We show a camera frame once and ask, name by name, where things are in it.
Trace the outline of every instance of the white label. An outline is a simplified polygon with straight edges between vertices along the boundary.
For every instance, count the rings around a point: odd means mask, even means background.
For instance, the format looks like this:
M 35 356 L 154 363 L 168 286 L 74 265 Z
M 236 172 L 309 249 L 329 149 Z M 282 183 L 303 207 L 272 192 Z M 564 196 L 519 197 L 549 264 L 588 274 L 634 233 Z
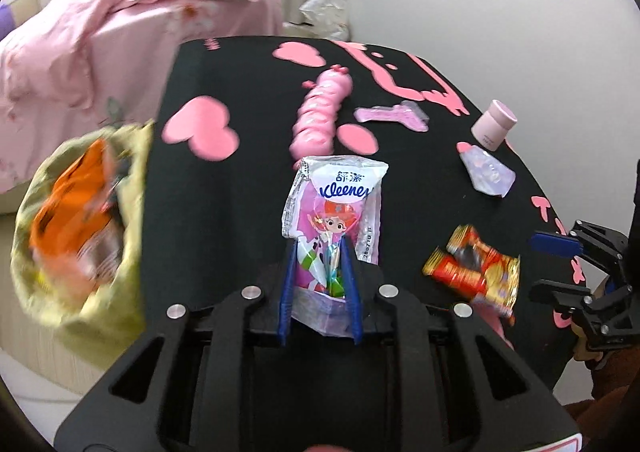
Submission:
M 367 198 L 380 183 L 386 168 L 325 165 L 311 172 L 311 182 L 323 199 L 356 203 Z
M 582 434 L 568 437 L 551 445 L 546 445 L 524 452 L 578 452 L 582 448 Z

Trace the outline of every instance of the cartoon face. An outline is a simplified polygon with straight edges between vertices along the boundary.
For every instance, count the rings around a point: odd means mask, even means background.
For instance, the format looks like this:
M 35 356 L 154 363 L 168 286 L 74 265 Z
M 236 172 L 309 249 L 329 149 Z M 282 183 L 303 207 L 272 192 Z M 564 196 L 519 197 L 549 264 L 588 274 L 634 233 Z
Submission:
M 327 217 L 324 220 L 327 231 L 331 233 L 344 233 L 347 231 L 346 223 L 340 217 Z

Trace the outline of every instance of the pink bedding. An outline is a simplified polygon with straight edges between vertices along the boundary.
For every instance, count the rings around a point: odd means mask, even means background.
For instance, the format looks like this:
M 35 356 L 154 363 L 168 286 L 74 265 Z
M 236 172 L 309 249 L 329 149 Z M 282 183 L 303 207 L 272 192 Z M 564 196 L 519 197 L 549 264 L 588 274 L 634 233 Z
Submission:
M 0 42 L 0 193 L 63 141 L 156 117 L 180 43 L 278 35 L 280 0 L 52 0 Z

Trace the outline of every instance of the orange plastic bag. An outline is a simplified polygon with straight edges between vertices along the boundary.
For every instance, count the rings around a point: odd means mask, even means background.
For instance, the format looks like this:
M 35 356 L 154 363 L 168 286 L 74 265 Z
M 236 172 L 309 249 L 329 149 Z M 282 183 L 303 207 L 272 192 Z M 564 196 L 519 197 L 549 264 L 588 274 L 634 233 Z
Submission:
M 50 287 L 82 304 L 120 265 L 122 227 L 104 205 L 112 191 L 116 162 L 96 140 L 55 182 L 31 225 L 30 246 Z

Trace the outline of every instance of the wooden floor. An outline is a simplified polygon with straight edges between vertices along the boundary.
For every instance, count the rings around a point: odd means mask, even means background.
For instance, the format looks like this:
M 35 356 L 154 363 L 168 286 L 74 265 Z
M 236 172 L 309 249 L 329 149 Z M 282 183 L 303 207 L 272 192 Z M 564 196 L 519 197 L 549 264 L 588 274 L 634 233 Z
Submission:
M 0 215 L 0 348 L 47 380 L 84 394 L 102 373 L 68 352 L 18 304 L 9 271 L 14 224 L 15 215 Z

